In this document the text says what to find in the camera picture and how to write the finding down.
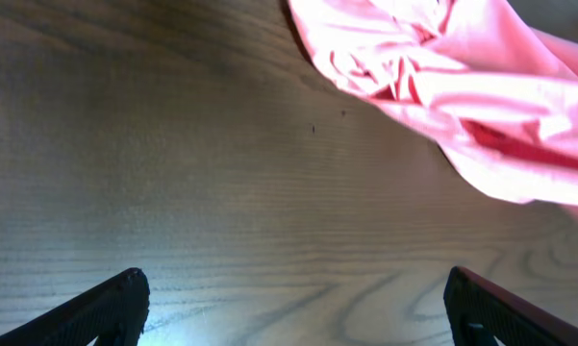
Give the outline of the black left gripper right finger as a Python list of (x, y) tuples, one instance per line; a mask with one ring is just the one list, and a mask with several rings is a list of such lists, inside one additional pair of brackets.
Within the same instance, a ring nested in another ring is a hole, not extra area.
[(455, 346), (578, 346), (578, 328), (465, 267), (443, 293)]

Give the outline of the pink cloth garment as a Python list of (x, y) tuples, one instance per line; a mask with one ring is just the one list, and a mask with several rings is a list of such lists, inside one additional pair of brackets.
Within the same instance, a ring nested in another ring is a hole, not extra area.
[(578, 44), (504, 0), (290, 0), (316, 69), (434, 140), (489, 197), (578, 218)]

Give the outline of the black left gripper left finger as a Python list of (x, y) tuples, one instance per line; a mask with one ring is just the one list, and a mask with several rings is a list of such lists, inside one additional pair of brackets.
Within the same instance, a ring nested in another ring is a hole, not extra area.
[(149, 296), (142, 270), (129, 268), (0, 335), (0, 346), (137, 346)]

